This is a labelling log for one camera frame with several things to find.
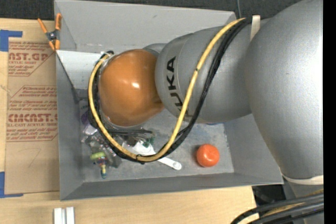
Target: wooden table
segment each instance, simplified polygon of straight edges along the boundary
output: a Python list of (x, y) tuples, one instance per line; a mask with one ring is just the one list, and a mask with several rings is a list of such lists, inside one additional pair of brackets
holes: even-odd
[[(33, 38), (38, 24), (31, 20), (0, 19), (0, 29), (23, 30)], [(53, 22), (47, 23), (52, 29)], [(0, 52), (0, 172), (4, 170), (7, 113), (8, 53)], [(24, 194), (0, 199), (1, 223), (52, 223), (52, 210), (74, 206), (76, 223), (230, 223), (255, 207), (251, 187), (222, 188), (180, 193), (60, 201), (59, 192)], [(251, 217), (244, 222), (255, 219)]]

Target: gray bin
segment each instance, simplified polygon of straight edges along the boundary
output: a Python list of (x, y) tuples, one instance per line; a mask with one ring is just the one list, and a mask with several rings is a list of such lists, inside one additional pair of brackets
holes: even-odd
[[(100, 52), (120, 53), (149, 44), (167, 43), (195, 31), (227, 24), (232, 12), (149, 5), (55, 0), (61, 13), (61, 50), (57, 52), (60, 198), (137, 195), (282, 184), (279, 168), (250, 114), (225, 124), (197, 124), (169, 157), (182, 163), (173, 170), (158, 162), (141, 165), (123, 160), (102, 179), (80, 142), (80, 104), (87, 100), (89, 75)], [(169, 138), (176, 118), (167, 110), (146, 123), (156, 132), (155, 149)], [(219, 163), (200, 167), (195, 151), (204, 143), (220, 151)]]

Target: black cord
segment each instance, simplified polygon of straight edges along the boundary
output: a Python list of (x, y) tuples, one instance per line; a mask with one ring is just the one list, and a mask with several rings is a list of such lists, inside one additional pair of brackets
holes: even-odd
[(279, 208), (282, 206), (288, 206), (288, 205), (294, 205), (294, 204), (299, 204), (302, 202), (314, 202), (314, 201), (319, 201), (320, 199), (324, 198), (324, 194), (315, 194), (315, 195), (310, 195), (306, 197), (300, 197), (300, 198), (294, 198), (294, 199), (289, 199), (289, 200), (284, 200), (284, 201), (278, 201), (272, 204), (267, 204), (267, 205), (262, 205), (253, 209), (250, 209), (239, 216), (237, 216), (231, 224), (238, 224), (240, 221), (242, 221), (244, 218), (247, 218), (251, 215), (254, 215), (256, 213), (261, 213), (265, 211), (270, 211), (275, 208)]
[(203, 103), (205, 101), (205, 98), (207, 96), (207, 93), (209, 91), (209, 88), (211, 86), (211, 83), (217, 73), (218, 67), (221, 64), (221, 59), (226, 51), (226, 49), (228, 48), (228, 46), (230, 45), (231, 41), (237, 36), (237, 34), (249, 23), (251, 22), (251, 20), (245, 20), (245, 21), (240, 21), (238, 24), (236, 24), (234, 27), (232, 27), (228, 32), (227, 35), (224, 36), (214, 58), (212, 61), (212, 64), (210, 66), (210, 69), (208, 71), (208, 75), (206, 78), (206, 81), (204, 83), (203, 86), (203, 91), (201, 94), (201, 97), (198, 101), (197, 107), (195, 109), (195, 112), (192, 116), (192, 118), (189, 121), (189, 124), (187, 127), (185, 127), (184, 129), (182, 129), (181, 131), (179, 131), (179, 133), (177, 134), (177, 138), (175, 140), (175, 142), (172, 144), (171, 148), (162, 156), (162, 157), (166, 157), (167, 155), (171, 154), (174, 150), (176, 150), (178, 148), (179, 145), (182, 144), (182, 142), (187, 138), (187, 136), (189, 135), (191, 129), (193, 128), (194, 124), (197, 121), (197, 118), (199, 116), (199, 113), (201, 112), (201, 108), (203, 106)]
[[(226, 51), (226, 49), (228, 48), (229, 44), (231, 43), (231, 41), (236, 37), (236, 35), (247, 25), (251, 22), (250, 20), (241, 20), (239, 21), (236, 25), (234, 25), (232, 28), (230, 28), (225, 34), (224, 34), (224, 38), (213, 58), (212, 64), (210, 66), (210, 69), (208, 71), (208, 75), (207, 75), (207, 79), (205, 81), (204, 87), (203, 87), (203, 91), (201, 94), (201, 97), (198, 101), (196, 110), (188, 124), (188, 126), (184, 129), (182, 129), (181, 131), (179, 131), (179, 133), (177, 134), (177, 139), (175, 140), (175, 142), (172, 144), (172, 146), (168, 149), (168, 151), (161, 157), (166, 157), (167, 155), (171, 154), (174, 150), (176, 150), (178, 148), (178, 146), (186, 139), (186, 137), (188, 136), (188, 134), (190, 133), (192, 127), (194, 126), (194, 124), (196, 123), (196, 120), (199, 116), (199, 113), (201, 111), (201, 108), (203, 106), (204, 100), (206, 98), (206, 95), (208, 93), (208, 90), (211, 86), (211, 83), (217, 73), (218, 67), (221, 64), (221, 59)], [(99, 70), (97, 70), (95, 79), (93, 81), (93, 85), (92, 85), (92, 92), (93, 92), (93, 99), (94, 99), (94, 106), (96, 108), (97, 113), (99, 113), (99, 102), (98, 102), (98, 86), (97, 86), (97, 80), (98, 80), (98, 73)], [(89, 109), (89, 121), (90, 124), (97, 128), (100, 133), (102, 133), (102, 131), (100, 130), (100, 128), (98, 127), (94, 117), (92, 116), (92, 112)], [(113, 146), (110, 141), (104, 136), (102, 135), (102, 137), (105, 139), (106, 143), (112, 148), (112, 150), (121, 158), (125, 158), (128, 159), (130, 161), (133, 162), (140, 162), (142, 164), (144, 164), (144, 162), (141, 162), (137, 159), (133, 159), (128, 157), (127, 155), (125, 155), (124, 153), (122, 153), (120, 150), (118, 150), (115, 146)]]
[(304, 218), (309, 218), (309, 217), (321, 214), (323, 212), (324, 212), (324, 207), (321, 208), (321, 209), (313, 210), (311, 212), (307, 212), (307, 213), (304, 213), (304, 214), (297, 215), (295, 217), (290, 217), (289, 219), (279, 220), (277, 222), (270, 221), (270, 222), (265, 222), (264, 224), (286, 224), (286, 223), (289, 223), (293, 220), (300, 220), (300, 219), (304, 219)]
[(309, 212), (312, 212), (312, 211), (315, 211), (315, 210), (319, 210), (323, 207), (324, 207), (324, 202), (323, 201), (315, 202), (315, 203), (308, 204), (308, 205), (306, 205), (306, 204), (298, 205), (298, 206), (295, 206), (293, 208), (274, 213), (272, 215), (267, 215), (265, 217), (261, 217), (261, 218), (255, 220), (255, 221), (250, 222), (250, 224), (268, 223), (268, 222), (272, 222), (272, 221), (275, 221), (275, 220), (279, 220), (280, 218), (291, 216), (292, 214), (300, 213), (300, 212), (303, 212), (303, 211), (306, 211), (306, 210), (308, 210)]

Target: orange clip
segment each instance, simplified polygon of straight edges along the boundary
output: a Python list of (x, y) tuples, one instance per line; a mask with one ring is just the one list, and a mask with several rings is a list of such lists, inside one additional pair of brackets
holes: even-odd
[(37, 19), (43, 33), (46, 34), (49, 40), (49, 46), (51, 47), (53, 51), (58, 50), (60, 47), (60, 41), (57, 39), (57, 32), (61, 30), (61, 20), (62, 20), (62, 15), (61, 13), (58, 13), (56, 15), (56, 20), (55, 20), (55, 30), (53, 32), (48, 32), (42, 20), (40, 18)]

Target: blue tape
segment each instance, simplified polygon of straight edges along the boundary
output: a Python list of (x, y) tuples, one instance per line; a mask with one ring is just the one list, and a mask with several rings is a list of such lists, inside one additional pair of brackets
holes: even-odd
[(8, 51), (9, 37), (22, 37), (22, 31), (0, 30), (0, 51)]
[(20, 197), (23, 194), (10, 194), (5, 195), (5, 172), (0, 172), (0, 198), (8, 198), (8, 197)]

